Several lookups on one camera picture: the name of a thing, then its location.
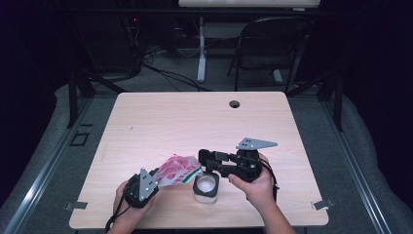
gray carpet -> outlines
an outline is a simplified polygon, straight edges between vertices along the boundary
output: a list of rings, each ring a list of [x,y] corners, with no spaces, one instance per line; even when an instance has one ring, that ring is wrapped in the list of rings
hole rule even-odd
[[[219,50],[219,46],[212,44],[208,51],[209,60],[206,64],[206,82],[203,87],[214,91],[233,91],[234,75],[226,76],[231,60],[231,54],[225,50]],[[152,57],[152,65],[163,70],[173,71],[178,74],[196,80],[198,70],[198,55],[185,57],[180,53],[170,55],[159,53]],[[243,74],[242,82],[247,83],[259,80],[260,82],[272,82],[268,73]],[[147,68],[134,78],[117,82],[120,87],[131,92],[196,92],[195,88],[179,84]],[[22,233],[74,233],[68,226],[71,216],[70,211],[63,209],[67,202],[75,202],[79,196],[83,182],[86,178],[89,166],[92,162],[97,145],[103,133],[106,121],[109,117],[116,96],[113,92],[100,84],[94,83],[98,95],[89,102],[85,114],[74,127],[74,134],[88,134],[84,146],[70,146],[69,140],[63,149],[63,158],[58,168],[44,191],[39,203],[31,214]],[[270,91],[282,90],[280,88],[253,88],[241,89],[241,91]],[[308,233],[377,233],[371,218],[357,191],[357,187],[349,173],[345,163],[344,151],[335,136],[331,125],[328,123],[328,115],[322,110],[327,103],[319,103],[315,99],[317,88],[305,93],[302,97],[293,97],[289,103],[297,123],[298,130],[303,139],[304,146],[314,170],[319,190],[323,199],[332,198],[336,205],[328,211],[329,223],[323,227],[309,227]],[[68,123],[67,87],[56,92],[58,104],[49,128],[39,144],[38,149],[19,184],[11,194],[9,200],[0,211],[0,231],[4,232],[15,214],[30,185],[42,170],[43,165],[55,153],[59,140],[64,135]],[[393,233],[413,233],[412,212],[401,203],[391,192],[386,180],[377,169],[377,160],[374,145],[371,142],[368,131],[365,129],[357,110],[348,99],[344,102],[343,113],[344,135],[357,156],[360,167],[375,194],[378,204],[383,211],[383,216],[388,222]],[[76,138],[73,144],[82,142]],[[221,233],[229,230],[209,231],[174,231],[156,230],[139,233]],[[261,229],[232,230],[239,233],[262,233]],[[303,228],[296,228],[297,233],[303,233]],[[79,233],[104,233],[103,230],[82,230]]]

white desk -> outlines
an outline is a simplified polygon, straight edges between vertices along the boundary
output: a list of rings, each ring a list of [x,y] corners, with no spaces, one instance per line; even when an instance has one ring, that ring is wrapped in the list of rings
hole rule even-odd
[[[188,8],[317,8],[320,0],[179,0],[180,7]],[[206,80],[205,23],[200,18],[200,63],[198,82]]]
[[[231,100],[241,106],[232,108]],[[260,149],[271,162],[280,190],[278,204],[294,226],[320,226],[326,211],[306,151],[283,93],[123,93],[118,96],[79,195],[88,203],[74,210],[74,229],[104,228],[115,190],[140,168],[161,166],[172,154],[202,148],[235,153],[244,138],[275,141]],[[221,178],[215,204],[198,203],[188,184],[162,187],[137,228],[225,228],[263,226],[244,193]]]

black chair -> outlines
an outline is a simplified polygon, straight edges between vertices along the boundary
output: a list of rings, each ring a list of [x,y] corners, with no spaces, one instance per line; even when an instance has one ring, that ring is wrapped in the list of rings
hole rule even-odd
[[[227,76],[236,67],[235,91],[241,70],[288,69],[285,92],[292,85],[291,75],[299,45],[309,33],[311,23],[300,17],[256,19],[243,29]]]

